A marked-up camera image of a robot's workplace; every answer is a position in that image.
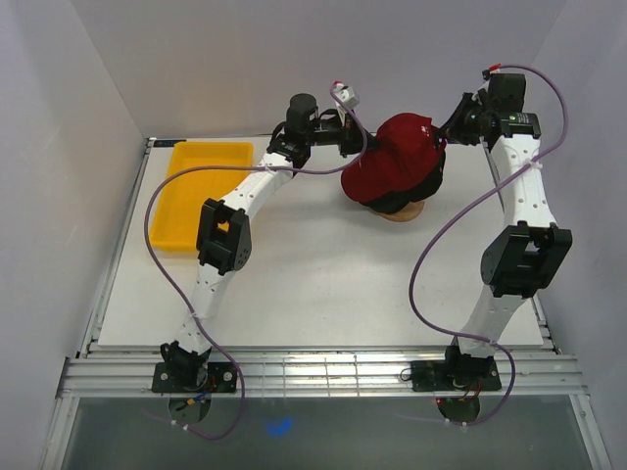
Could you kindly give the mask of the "red baseball cap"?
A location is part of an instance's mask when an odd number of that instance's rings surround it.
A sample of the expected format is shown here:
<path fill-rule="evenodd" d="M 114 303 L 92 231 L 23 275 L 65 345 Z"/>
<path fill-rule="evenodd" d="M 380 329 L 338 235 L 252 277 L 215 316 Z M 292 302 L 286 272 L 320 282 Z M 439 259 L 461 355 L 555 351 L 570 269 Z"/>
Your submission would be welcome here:
<path fill-rule="evenodd" d="M 361 204 L 420 183 L 446 153 L 447 143 L 439 139 L 437 130 L 430 117 L 414 113 L 388 118 L 375 135 L 383 148 L 366 151 L 357 163 L 342 171 L 345 195 Z"/>

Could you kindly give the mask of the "black NY baseball cap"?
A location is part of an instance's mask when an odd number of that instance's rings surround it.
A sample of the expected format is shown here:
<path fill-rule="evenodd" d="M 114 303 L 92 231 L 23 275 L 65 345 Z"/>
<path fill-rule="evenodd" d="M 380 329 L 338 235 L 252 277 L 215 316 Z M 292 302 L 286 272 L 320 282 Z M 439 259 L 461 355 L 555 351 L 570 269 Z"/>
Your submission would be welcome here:
<path fill-rule="evenodd" d="M 427 176 L 420 183 L 416 184 L 409 190 L 404 190 L 400 192 L 392 191 L 372 201 L 378 199 L 393 199 L 405 200 L 409 202 L 418 202 L 430 198 L 437 193 L 442 185 L 445 163 L 446 153 L 443 153 L 435 167 L 429 171 Z M 366 207 L 366 204 L 369 202 L 362 203 L 362 206 Z"/>

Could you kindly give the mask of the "dark green baseball cap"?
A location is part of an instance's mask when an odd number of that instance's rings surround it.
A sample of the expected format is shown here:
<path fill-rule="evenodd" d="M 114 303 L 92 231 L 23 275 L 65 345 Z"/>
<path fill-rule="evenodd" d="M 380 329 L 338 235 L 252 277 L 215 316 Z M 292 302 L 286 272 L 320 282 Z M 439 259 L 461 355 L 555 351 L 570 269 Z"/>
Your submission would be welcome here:
<path fill-rule="evenodd" d="M 410 202 L 405 200 L 378 199 L 366 204 L 374 212 L 394 214 L 403 210 Z"/>

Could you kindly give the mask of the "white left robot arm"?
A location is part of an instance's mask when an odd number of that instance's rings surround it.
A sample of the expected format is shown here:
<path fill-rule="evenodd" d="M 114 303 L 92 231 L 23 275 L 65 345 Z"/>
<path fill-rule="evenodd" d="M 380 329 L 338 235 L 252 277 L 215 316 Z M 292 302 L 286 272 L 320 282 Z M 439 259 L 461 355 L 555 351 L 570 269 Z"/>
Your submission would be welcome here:
<path fill-rule="evenodd" d="M 321 112 L 314 96 L 294 95 L 286 117 L 275 127 L 259 163 L 227 195 L 208 199 L 200 210 L 196 236 L 198 269 L 193 292 L 182 299 L 189 311 L 173 342 L 160 347 L 168 376 L 186 391 L 201 389 L 213 343 L 206 321 L 217 313 L 226 288 L 252 254 L 251 224 L 262 206 L 306 167 L 314 146 L 337 146 L 358 162 L 375 145 L 355 115 L 359 97 L 342 82 L 333 84 L 332 109 Z"/>

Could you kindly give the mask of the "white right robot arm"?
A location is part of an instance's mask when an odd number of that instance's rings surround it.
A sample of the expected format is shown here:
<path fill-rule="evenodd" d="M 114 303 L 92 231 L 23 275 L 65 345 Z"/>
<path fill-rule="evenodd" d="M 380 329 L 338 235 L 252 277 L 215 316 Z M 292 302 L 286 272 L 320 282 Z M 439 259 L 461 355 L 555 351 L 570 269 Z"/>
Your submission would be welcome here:
<path fill-rule="evenodd" d="M 475 308 L 446 349 L 442 374 L 455 389 L 496 377 L 496 342 L 516 311 L 550 285 L 572 246 L 571 231 L 558 227 L 546 198 L 539 119 L 523 110 L 525 75 L 492 68 L 483 78 L 441 130 L 462 145 L 483 147 L 505 217 L 481 258 Z"/>

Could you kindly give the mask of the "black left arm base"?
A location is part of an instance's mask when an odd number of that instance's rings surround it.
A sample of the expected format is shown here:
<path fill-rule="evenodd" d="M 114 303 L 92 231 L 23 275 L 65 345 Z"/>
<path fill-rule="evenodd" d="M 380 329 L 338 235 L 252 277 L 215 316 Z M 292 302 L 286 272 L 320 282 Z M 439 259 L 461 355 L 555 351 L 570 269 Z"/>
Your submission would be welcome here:
<path fill-rule="evenodd" d="M 167 370 L 164 362 L 159 362 L 154 371 L 150 390 L 157 394 L 202 394 L 235 393 L 238 384 L 237 372 L 230 362 L 209 362 L 200 373 L 199 384 L 182 385 Z"/>

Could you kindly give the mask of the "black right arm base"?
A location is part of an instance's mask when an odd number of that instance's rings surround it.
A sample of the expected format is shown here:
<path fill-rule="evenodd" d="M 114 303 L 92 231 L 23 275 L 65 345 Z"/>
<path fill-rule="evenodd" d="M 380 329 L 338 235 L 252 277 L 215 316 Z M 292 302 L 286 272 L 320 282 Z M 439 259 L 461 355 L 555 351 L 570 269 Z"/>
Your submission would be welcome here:
<path fill-rule="evenodd" d="M 411 383 L 414 392 L 496 392 L 502 389 L 502 381 L 495 363 L 486 371 L 455 370 L 444 360 L 416 360 L 400 373 L 400 380 Z"/>

